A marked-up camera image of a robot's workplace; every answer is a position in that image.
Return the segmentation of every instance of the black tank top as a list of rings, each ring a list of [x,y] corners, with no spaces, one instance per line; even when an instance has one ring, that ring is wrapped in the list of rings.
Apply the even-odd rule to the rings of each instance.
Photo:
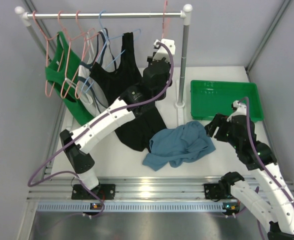
[[[134,52],[133,33],[125,33],[122,36],[120,64],[113,72],[105,71],[97,62],[92,66],[90,77],[99,84],[110,106],[128,87],[139,83],[142,75],[139,72]],[[143,151],[147,148],[150,151],[149,141],[166,125],[154,107],[145,112],[139,118],[127,122],[115,130],[119,140],[136,151]]]

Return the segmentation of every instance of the green tank top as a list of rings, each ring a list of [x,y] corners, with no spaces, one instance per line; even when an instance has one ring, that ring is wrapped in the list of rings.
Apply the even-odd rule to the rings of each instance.
[[[59,96],[61,96],[61,89],[63,82],[65,80],[65,69],[66,69],[66,62],[67,62],[67,54],[68,54],[68,48],[69,45],[65,39],[65,36],[63,32],[58,32],[57,36],[57,50],[55,52],[55,55],[49,64],[48,67],[45,68],[45,74],[46,79],[48,82],[52,85],[54,85],[54,89],[57,92]],[[63,55],[62,63],[60,66],[60,70],[58,70],[61,58]],[[79,64],[81,60],[80,58],[72,51],[70,50],[69,55],[69,61],[68,61],[68,69],[67,69],[67,77],[71,80],[73,79]],[[78,80],[77,77],[73,81],[75,84],[77,84]],[[66,82],[63,89],[63,95],[65,95],[66,90],[68,89],[69,84]],[[65,103],[66,107],[70,111],[70,113],[73,115],[73,117],[77,120],[77,122],[80,125],[84,125],[91,121],[94,117],[86,110],[84,105],[82,104],[80,99],[75,98],[75,89],[70,88],[68,91],[68,94],[66,95],[66,98],[63,99],[63,102]]]

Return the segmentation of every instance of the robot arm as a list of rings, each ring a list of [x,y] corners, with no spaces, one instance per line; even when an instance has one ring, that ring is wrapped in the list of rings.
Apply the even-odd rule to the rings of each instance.
[[[162,39],[161,42],[167,46],[172,55],[175,55],[175,42],[173,40]],[[60,133],[63,146],[74,141],[64,152],[79,179],[95,194],[100,190],[100,183],[95,174],[95,161],[90,155],[90,151],[108,134],[154,108],[155,102],[131,108],[126,108],[126,106],[142,103],[157,96],[169,80],[171,65],[168,52],[164,47],[157,48],[153,57],[148,57],[147,61],[149,64],[143,71],[141,81],[128,87],[108,109],[80,128],[71,132],[65,129]],[[165,97],[166,93],[157,100],[162,100]],[[113,111],[121,107],[123,107],[122,110]]]
[[[219,181],[219,187],[224,196],[239,199],[250,212],[260,221],[273,240],[294,240],[294,202],[290,202],[283,190],[294,200],[285,183],[277,159],[269,146],[257,141],[255,124],[250,121],[252,141],[265,167],[278,180],[281,187],[261,167],[250,145],[247,132],[246,112],[244,103],[235,101],[232,104],[234,112],[230,116],[217,114],[212,122],[205,126],[209,137],[214,136],[218,141],[230,143],[237,153],[239,160],[246,165],[249,172],[257,179],[264,190],[270,204],[250,189],[244,178],[237,172],[229,172]]]

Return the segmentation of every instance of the green tray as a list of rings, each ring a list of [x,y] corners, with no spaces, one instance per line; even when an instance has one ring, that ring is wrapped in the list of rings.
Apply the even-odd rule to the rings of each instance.
[[[250,119],[264,119],[255,83],[192,80],[190,91],[191,116],[195,120],[212,120],[217,113],[229,116],[233,113],[232,103],[243,97],[249,98]]]

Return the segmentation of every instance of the wire hanger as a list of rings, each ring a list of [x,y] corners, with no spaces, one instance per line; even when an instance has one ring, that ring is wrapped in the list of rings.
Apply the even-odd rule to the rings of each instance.
[[[79,23],[79,19],[78,19],[78,14],[80,13],[81,11],[77,11],[76,12],[76,23],[77,23],[77,26],[80,30],[80,33],[83,35],[83,40],[84,40],[84,45],[83,45],[83,51],[82,51],[82,56],[81,56],[81,61],[83,62],[84,59],[85,59],[85,56],[87,54],[87,52],[89,53],[89,59],[93,59],[93,56],[95,55],[95,50],[94,50],[94,47],[93,47],[93,42],[92,40],[97,37],[99,35],[99,33],[97,33],[97,31],[95,30],[95,28],[91,28],[89,29],[87,32],[84,32],[83,28],[81,27],[80,23]],[[91,30],[94,30],[95,34],[93,36],[90,36],[90,31]],[[79,88],[79,81],[77,82],[76,84],[76,87],[75,87],[75,98],[76,99],[80,99],[81,98],[81,95],[82,95],[82,92],[80,91],[79,95],[78,94],[78,88]]]
[[[122,36],[124,36],[124,34],[121,34],[121,35],[119,35],[119,36],[115,36],[115,37],[108,37],[107,36],[107,34],[106,34],[106,32],[105,32],[105,28],[104,28],[104,26],[103,26],[103,23],[102,23],[102,14],[103,13],[105,13],[106,12],[106,10],[102,10],[100,13],[99,13],[99,17],[98,17],[98,21],[99,21],[99,25],[100,25],[100,27],[101,27],[101,29],[103,29],[103,34],[104,34],[104,36],[105,36],[105,38],[107,39],[106,41],[110,41],[110,40],[113,40],[113,39],[118,39],[118,38],[120,38],[120,37],[122,37]],[[141,34],[142,34],[142,30],[140,29],[140,28],[138,28],[138,29],[135,29],[134,31],[132,31],[133,33],[135,33],[135,32],[137,32],[137,31],[139,31],[139,34],[138,34],[138,36],[133,40],[134,42],[141,36]],[[114,58],[114,60],[112,60],[112,62],[111,63],[109,63],[108,65],[107,65],[107,67],[106,67],[106,69],[113,63],[113,62],[115,62],[123,53],[125,52],[125,50],[123,50],[118,56],[116,56],[115,58]]]
[[[57,33],[55,36],[53,36],[53,37],[51,37],[51,38],[48,38],[48,37],[46,36],[46,34],[43,32],[41,26],[39,26],[38,22],[36,21],[35,13],[36,13],[36,11],[33,11],[33,12],[32,12],[32,18],[33,18],[34,22],[36,23],[37,27],[39,28],[39,31],[41,32],[41,34],[42,34],[42,35],[44,36],[44,38],[46,39],[46,67],[48,67],[48,63],[49,63],[49,61],[50,61],[50,58],[49,58],[49,55],[48,55],[49,41],[55,39],[55,38],[58,36],[58,33]],[[61,54],[61,59],[60,59],[60,62],[59,62],[59,66],[58,66],[57,72],[59,72],[60,69],[61,69],[62,62],[63,62],[63,57],[64,57],[64,52],[62,52],[62,54]],[[48,88],[48,80],[46,79],[46,83],[45,83],[45,95],[46,95],[48,98],[51,97],[51,95],[52,95],[52,93],[53,93],[53,89],[54,89],[54,87],[55,87],[55,83],[53,82],[53,83],[52,83],[52,86],[51,86],[51,89],[50,89],[50,93],[48,94],[48,91],[47,91],[47,88]]]
[[[161,34],[161,39],[165,38],[165,36],[167,35],[168,26],[169,26],[169,23],[171,21],[170,18],[166,18],[166,21],[165,21],[165,12],[166,12],[167,5],[168,5],[168,0],[165,0],[165,3],[163,5],[163,12],[162,12],[163,14],[162,14],[162,34]]]
[[[106,30],[105,30],[105,28],[104,28],[104,26],[103,26],[103,23],[102,23],[102,20],[101,20],[102,14],[105,13],[105,12],[106,12],[106,10],[102,10],[102,11],[99,13],[99,17],[98,17],[99,25],[100,25],[100,27],[101,27],[101,29],[102,29],[102,33],[103,33],[103,35],[104,35],[104,37],[105,37],[105,39],[106,39],[106,42],[104,43],[102,49],[104,49],[104,48],[106,47],[107,43],[109,43],[110,40],[118,39],[118,38],[124,36],[124,34],[121,34],[121,35],[119,35],[119,36],[115,36],[115,37],[109,37],[109,36],[107,35]],[[135,30],[132,31],[132,32],[135,33],[135,32],[137,32],[137,31],[139,31],[139,34],[138,34],[138,36],[137,36],[133,41],[136,41],[136,40],[141,36],[141,34],[142,34],[142,30],[141,30],[140,28],[135,29]],[[118,59],[118,58],[119,58],[124,52],[125,52],[125,50],[123,50],[118,56],[116,56],[116,57],[111,61],[111,63],[109,63],[109,64],[107,65],[106,69],[107,69],[107,68],[108,68],[113,62],[115,62],[115,61],[116,61],[116,60],[117,60],[117,59]],[[100,53],[99,53],[99,55],[97,56],[96,59],[99,59],[101,55],[102,55],[102,50],[100,51]],[[94,84],[95,81],[93,81],[93,82],[89,85],[89,87],[88,87],[86,90],[84,90],[84,86],[86,85],[86,83],[88,82],[89,79],[90,79],[90,78],[88,77],[88,78],[86,79],[86,81],[84,82],[84,85],[83,85],[82,88],[81,88],[81,92],[87,93],[88,90],[93,86],[93,84]]]
[[[77,68],[77,70],[76,70],[76,72],[75,72],[73,78],[71,79],[71,83],[69,83],[69,86],[68,86],[67,90],[65,91],[65,94],[63,95],[63,92],[64,92],[64,86],[65,86],[65,83],[67,82],[66,79],[67,79],[68,63],[69,63],[69,58],[70,58],[71,48],[72,48],[72,41],[74,41],[74,40],[76,40],[76,39],[78,39],[78,38],[80,38],[80,37],[83,37],[83,36],[84,36],[84,33],[81,33],[80,35],[78,35],[78,36],[76,36],[76,37],[74,37],[74,38],[71,38],[71,37],[69,36],[69,34],[68,34],[67,29],[66,29],[66,28],[63,26],[63,24],[61,23],[60,15],[61,15],[62,12],[63,12],[63,11],[59,11],[59,13],[58,13],[58,17],[57,17],[57,20],[58,20],[59,25],[61,26],[62,31],[65,33],[65,35],[66,35],[66,37],[67,37],[67,39],[68,39],[68,41],[69,41],[69,48],[68,48],[67,60],[66,60],[66,68],[65,68],[65,79],[64,79],[64,81],[63,81],[63,83],[62,83],[61,90],[60,90],[60,97],[61,97],[62,99],[65,99],[66,96],[67,96],[67,94],[68,94],[68,92],[69,92],[69,90],[70,90],[70,88],[71,88],[71,86],[72,86],[71,83],[74,82],[74,80],[75,80],[75,78],[76,78],[76,76],[77,76],[77,74],[78,74],[78,70],[79,70],[79,66],[78,66],[78,68]],[[85,56],[85,49],[86,49],[86,41],[84,40],[84,47],[83,47],[83,52],[82,52],[82,58]]]

